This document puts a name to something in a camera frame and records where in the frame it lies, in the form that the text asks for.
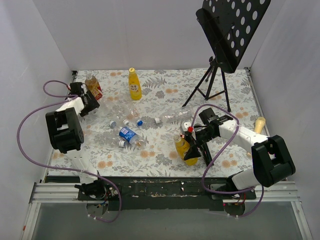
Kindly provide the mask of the yellow honey pomelo bottle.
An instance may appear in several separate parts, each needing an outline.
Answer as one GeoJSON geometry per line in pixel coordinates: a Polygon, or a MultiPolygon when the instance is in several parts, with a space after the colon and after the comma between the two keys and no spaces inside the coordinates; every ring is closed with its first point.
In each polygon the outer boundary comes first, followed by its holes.
{"type": "Polygon", "coordinates": [[[173,137],[175,149],[180,156],[180,158],[188,165],[193,166],[198,162],[198,158],[190,158],[187,160],[184,160],[184,157],[186,156],[188,150],[190,149],[190,144],[180,135],[175,135],[173,137]]]}

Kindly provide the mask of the brown tea bottle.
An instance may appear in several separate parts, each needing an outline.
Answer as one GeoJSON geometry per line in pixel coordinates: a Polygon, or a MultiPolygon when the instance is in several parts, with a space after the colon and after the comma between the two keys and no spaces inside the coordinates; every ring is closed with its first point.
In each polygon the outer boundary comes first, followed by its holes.
{"type": "Polygon", "coordinates": [[[100,83],[94,75],[92,75],[91,73],[87,73],[84,83],[97,101],[102,98],[103,93],[100,83]]]}

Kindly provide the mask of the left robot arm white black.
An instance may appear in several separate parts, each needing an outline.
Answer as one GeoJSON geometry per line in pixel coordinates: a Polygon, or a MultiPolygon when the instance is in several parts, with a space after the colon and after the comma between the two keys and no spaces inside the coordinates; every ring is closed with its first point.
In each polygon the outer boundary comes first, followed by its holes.
{"type": "Polygon", "coordinates": [[[100,104],[81,82],[70,83],[68,89],[67,102],[45,115],[50,143],[55,150],[71,160],[72,168],[76,170],[80,180],[75,188],[92,199],[106,199],[107,189],[103,180],[98,178],[98,170],[83,157],[82,144],[85,136],[79,120],[79,117],[98,109],[100,104]]]}

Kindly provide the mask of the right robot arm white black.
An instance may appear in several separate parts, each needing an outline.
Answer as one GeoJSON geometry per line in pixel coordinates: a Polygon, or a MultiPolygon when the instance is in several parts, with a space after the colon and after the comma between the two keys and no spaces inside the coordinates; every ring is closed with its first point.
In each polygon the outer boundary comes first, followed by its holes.
{"type": "Polygon", "coordinates": [[[295,164],[281,136],[256,133],[240,126],[239,120],[230,112],[224,116],[217,116],[213,111],[215,107],[213,104],[207,103],[206,107],[204,111],[198,108],[195,112],[204,125],[199,130],[195,130],[191,125],[185,132],[189,150],[183,159],[187,161],[204,157],[207,167],[210,168],[217,157],[210,156],[207,142],[217,137],[226,139],[228,144],[235,143],[252,157],[252,168],[229,176],[224,188],[217,190],[207,188],[203,177],[201,185],[207,192],[237,199],[258,185],[270,187],[296,172],[295,164]]]}

